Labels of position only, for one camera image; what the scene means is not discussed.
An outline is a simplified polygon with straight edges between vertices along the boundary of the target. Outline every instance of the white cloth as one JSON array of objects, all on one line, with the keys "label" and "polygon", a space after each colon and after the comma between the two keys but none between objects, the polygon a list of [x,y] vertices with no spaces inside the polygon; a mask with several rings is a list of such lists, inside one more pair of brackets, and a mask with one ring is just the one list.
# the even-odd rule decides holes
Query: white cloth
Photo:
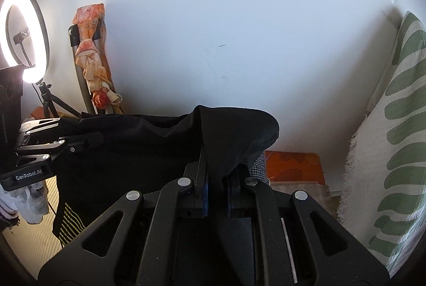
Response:
[{"label": "white cloth", "polygon": [[29,224],[39,224],[48,214],[46,182],[38,182],[11,192],[0,185],[0,214],[12,219],[21,214]]}]

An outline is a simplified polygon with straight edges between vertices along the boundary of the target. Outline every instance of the metal screw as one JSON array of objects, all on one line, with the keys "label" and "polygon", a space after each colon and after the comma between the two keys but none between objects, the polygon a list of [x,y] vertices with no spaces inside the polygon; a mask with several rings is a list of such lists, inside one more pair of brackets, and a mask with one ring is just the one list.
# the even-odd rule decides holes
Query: metal screw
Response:
[{"label": "metal screw", "polygon": [[296,199],[298,199],[299,201],[304,201],[305,199],[308,198],[308,194],[304,191],[296,191],[294,193],[294,196],[296,197]]},{"label": "metal screw", "polygon": [[248,177],[244,180],[244,182],[248,185],[248,186],[254,186],[257,185],[257,179],[252,178],[252,177]]},{"label": "metal screw", "polygon": [[180,178],[178,180],[178,185],[180,186],[188,186],[191,183],[191,179],[189,178]]},{"label": "metal screw", "polygon": [[135,200],[137,200],[140,196],[141,196],[141,194],[140,194],[138,191],[135,191],[135,190],[129,191],[129,192],[126,194],[126,198],[127,198],[129,201],[135,201]]}]

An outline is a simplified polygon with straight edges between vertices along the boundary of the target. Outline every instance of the light stand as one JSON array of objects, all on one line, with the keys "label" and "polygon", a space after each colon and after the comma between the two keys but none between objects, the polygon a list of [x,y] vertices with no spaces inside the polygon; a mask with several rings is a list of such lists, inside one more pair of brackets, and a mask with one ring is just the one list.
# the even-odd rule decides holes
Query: light stand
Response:
[{"label": "light stand", "polygon": [[45,82],[37,82],[38,88],[40,89],[41,97],[43,99],[43,113],[44,118],[49,119],[50,113],[49,110],[52,112],[52,115],[54,118],[59,118],[59,114],[56,110],[56,107],[53,103],[56,103],[59,107],[64,108],[77,118],[81,118],[81,114],[77,112],[74,108],[67,105],[64,101],[62,101],[59,97],[56,95],[53,95],[50,92],[50,88],[52,87],[51,84],[46,84]]},{"label": "light stand", "polygon": [[22,79],[27,83],[38,82],[46,73],[49,63],[49,43],[46,25],[43,15],[36,0],[4,0],[0,8],[0,46],[9,66],[17,66],[20,60],[14,54],[12,42],[9,36],[9,14],[12,6],[16,6],[21,12],[26,29],[14,37],[15,44],[31,35],[34,50],[34,63],[29,62],[25,68]]}]

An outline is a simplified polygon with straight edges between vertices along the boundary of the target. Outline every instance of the green leaf print fabric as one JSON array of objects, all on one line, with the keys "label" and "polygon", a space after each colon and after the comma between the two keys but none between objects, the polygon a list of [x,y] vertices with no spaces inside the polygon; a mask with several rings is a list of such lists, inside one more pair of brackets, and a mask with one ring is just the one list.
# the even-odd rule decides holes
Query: green leaf print fabric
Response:
[{"label": "green leaf print fabric", "polygon": [[351,141],[338,215],[393,275],[426,228],[426,32],[411,12],[368,110]]}]

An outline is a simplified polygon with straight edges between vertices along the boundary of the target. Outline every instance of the silver rod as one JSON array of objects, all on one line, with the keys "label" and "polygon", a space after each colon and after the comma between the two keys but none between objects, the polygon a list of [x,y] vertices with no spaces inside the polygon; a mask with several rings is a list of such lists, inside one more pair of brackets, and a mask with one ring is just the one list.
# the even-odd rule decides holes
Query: silver rod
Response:
[{"label": "silver rod", "polygon": [[290,241],[288,239],[287,229],[285,228],[284,219],[281,218],[282,228],[284,230],[285,243],[287,244],[288,256],[290,258],[291,272],[293,273],[293,282],[297,283],[296,267],[294,266],[293,254],[291,252]]}]

